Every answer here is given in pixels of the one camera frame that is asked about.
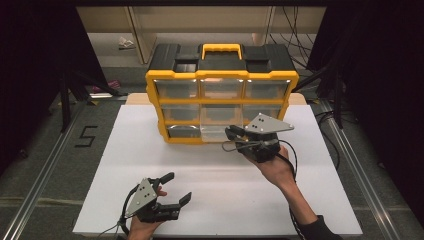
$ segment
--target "black sleeve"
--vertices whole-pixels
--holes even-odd
[[[305,236],[307,240],[339,240],[342,239],[339,235],[336,235],[328,229],[325,225],[324,217],[318,215],[318,220],[308,224],[298,224],[300,232]]]

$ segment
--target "storage organizer case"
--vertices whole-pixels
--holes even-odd
[[[160,134],[190,144],[225,141],[259,113],[283,119],[298,79],[280,44],[160,44],[146,73]]]

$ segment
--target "transparent drawer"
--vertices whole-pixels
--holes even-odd
[[[162,104],[160,107],[165,120],[199,120],[198,104]]]
[[[167,125],[170,138],[200,138],[198,125]]]
[[[286,94],[290,80],[247,80],[246,98],[281,99]]]
[[[252,121],[259,113],[267,116],[278,118],[281,105],[258,105],[258,104],[245,104],[243,105],[243,117],[246,120]]]
[[[159,98],[197,98],[196,79],[154,80]]]
[[[229,125],[243,126],[240,105],[205,104],[200,110],[200,132],[203,142],[227,141],[225,128]]]
[[[241,98],[243,80],[235,78],[205,78],[200,80],[201,96],[212,99]]]

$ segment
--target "toolbox handle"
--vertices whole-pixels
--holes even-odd
[[[206,52],[237,52],[241,60],[240,44],[203,44],[202,60],[205,59]]]

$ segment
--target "white table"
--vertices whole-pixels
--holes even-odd
[[[297,152],[297,183],[305,198],[333,232],[362,234],[310,107],[290,106],[284,121],[295,126],[279,138]],[[158,201],[176,203],[188,192],[192,200],[179,220],[157,229],[156,237],[296,235],[286,200],[255,166],[220,144],[165,143],[149,105],[121,107],[74,233],[96,236],[113,226],[137,182],[168,172],[175,172],[175,179],[164,186],[168,196]]]

